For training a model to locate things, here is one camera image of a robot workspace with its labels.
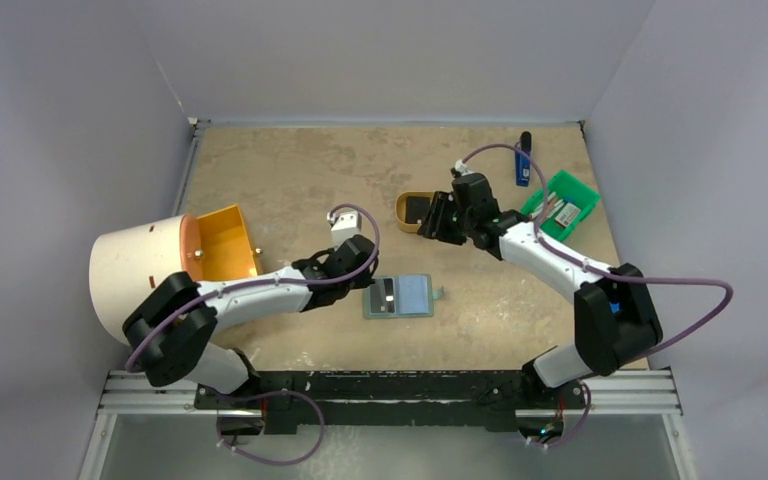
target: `beige tabletop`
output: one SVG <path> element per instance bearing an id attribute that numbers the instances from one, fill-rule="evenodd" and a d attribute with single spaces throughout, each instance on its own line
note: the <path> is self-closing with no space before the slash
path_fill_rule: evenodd
<path id="1" fill-rule="evenodd" d="M 455 160 L 488 143 L 513 143 L 522 129 L 497 127 L 241 128 L 207 130 L 187 212 L 237 203 L 266 271 L 330 246 L 326 212 L 356 203 L 381 226 L 378 274 L 427 273 L 445 296 L 428 318 L 366 320 L 354 291 L 327 308 L 266 317 L 215 342 L 240 347 L 262 370 L 514 369 L 573 337 L 572 307 L 528 271 L 473 247 L 401 232 L 401 192 L 450 190 Z M 596 188 L 577 125 L 529 129 L 534 159 L 548 178 L 560 169 Z M 487 175 L 502 210 L 519 209 L 539 186 L 514 182 L 510 151 L 470 166 Z M 366 224 L 364 233 L 371 238 Z M 602 204 L 565 242 L 616 264 Z M 636 364 L 645 367 L 645 363 Z"/>

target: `white wall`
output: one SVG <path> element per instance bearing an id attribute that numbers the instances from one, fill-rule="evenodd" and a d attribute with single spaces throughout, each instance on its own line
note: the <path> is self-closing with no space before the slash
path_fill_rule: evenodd
<path id="1" fill-rule="evenodd" d="M 704 478 L 768 478 L 768 1 L 659 0 L 587 131 L 623 260 L 732 305 L 672 365 Z M 655 287 L 666 335 L 715 289 Z"/>
<path id="2" fill-rule="evenodd" d="M 654 0 L 130 0 L 189 116 L 586 118 Z"/>
<path id="3" fill-rule="evenodd" d="M 189 126 L 124 0 L 0 1 L 0 478 L 75 478 L 125 354 L 95 237 L 169 215 Z"/>

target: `green container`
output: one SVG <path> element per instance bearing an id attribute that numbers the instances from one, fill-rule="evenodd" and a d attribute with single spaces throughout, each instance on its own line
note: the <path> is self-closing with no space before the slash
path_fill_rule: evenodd
<path id="1" fill-rule="evenodd" d="M 555 192 L 558 196 L 558 200 L 569 199 L 573 205 L 581 209 L 581 213 L 569 224 L 567 228 L 562 228 L 555 223 L 552 218 L 547 218 L 540 230 L 554 238 L 559 242 L 563 242 L 569 237 L 569 234 L 575 230 L 579 222 L 587 218 L 590 212 L 596 208 L 596 204 L 599 203 L 599 194 L 594 192 L 590 187 L 581 183 L 577 178 L 570 175 L 566 170 L 558 172 L 551 180 L 549 180 L 549 194 Z M 522 207 L 523 215 L 530 215 L 543 201 L 543 190 L 540 189 L 525 202 Z"/>

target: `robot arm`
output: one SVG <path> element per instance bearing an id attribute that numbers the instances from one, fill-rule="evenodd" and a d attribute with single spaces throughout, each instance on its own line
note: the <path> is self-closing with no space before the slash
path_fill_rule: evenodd
<path id="1" fill-rule="evenodd" d="M 657 345 L 660 322 L 648 289 L 585 271 L 541 245 L 534 225 L 521 213 L 501 212 L 484 175 L 457 167 L 452 192 L 437 192 L 418 232 L 462 245 L 467 238 L 498 260 L 519 265 L 573 304 L 575 339 L 523 366 L 524 384 L 534 394 L 592 374 L 610 375 Z M 630 264 L 616 269 L 591 260 L 551 238 L 551 246 L 585 265 L 623 276 L 642 276 Z"/>
<path id="2" fill-rule="evenodd" d="M 340 235 L 346 236 L 345 230 Z M 332 305 L 350 290 L 366 288 L 377 258 L 365 271 L 347 276 L 366 264 L 374 247 L 369 239 L 354 234 L 335 249 L 272 273 L 230 282 L 197 283 L 186 272 L 174 273 L 137 307 L 122 331 L 153 386 L 187 379 L 225 394 L 255 390 L 257 372 L 243 352 L 210 343 L 212 336 L 263 316 Z M 168 323 L 176 312 L 182 314 Z M 161 323 L 168 324 L 159 328 Z"/>

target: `blue pen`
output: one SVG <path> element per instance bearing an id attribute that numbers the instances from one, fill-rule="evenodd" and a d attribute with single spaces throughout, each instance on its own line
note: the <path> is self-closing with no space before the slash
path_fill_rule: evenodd
<path id="1" fill-rule="evenodd" d="M 531 132 L 522 132 L 519 136 L 519 143 L 517 146 L 531 156 Z M 514 162 L 516 163 L 516 182 L 520 187 L 527 187 L 528 181 L 531 179 L 531 162 L 528 158 L 518 153 L 514 154 Z"/>

